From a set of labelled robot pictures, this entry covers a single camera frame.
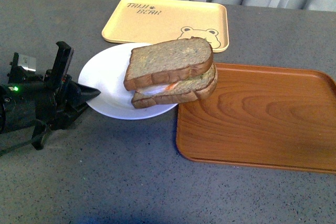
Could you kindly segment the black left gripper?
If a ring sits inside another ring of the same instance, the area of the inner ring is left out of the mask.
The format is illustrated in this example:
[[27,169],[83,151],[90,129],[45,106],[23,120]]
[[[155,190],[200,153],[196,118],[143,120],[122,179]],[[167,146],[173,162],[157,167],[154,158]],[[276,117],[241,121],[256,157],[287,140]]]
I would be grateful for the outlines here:
[[46,82],[32,81],[27,92],[35,106],[35,126],[39,130],[67,129],[80,115],[81,106],[101,91],[72,81],[70,75],[61,80],[61,87],[51,89]]

